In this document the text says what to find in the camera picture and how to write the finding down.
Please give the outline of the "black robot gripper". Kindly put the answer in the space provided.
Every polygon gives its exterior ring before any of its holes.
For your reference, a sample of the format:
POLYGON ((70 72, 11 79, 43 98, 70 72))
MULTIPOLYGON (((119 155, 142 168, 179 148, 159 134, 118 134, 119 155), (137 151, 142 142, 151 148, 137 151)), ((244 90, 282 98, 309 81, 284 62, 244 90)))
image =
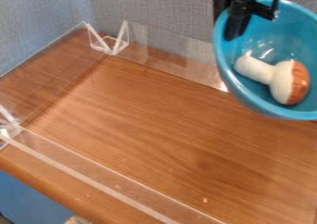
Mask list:
POLYGON ((273 20, 277 17, 278 1, 273 0, 269 6, 258 0, 213 0, 213 17, 218 19, 229 9, 229 18, 225 24, 225 39, 233 41, 246 31, 252 15, 273 20))

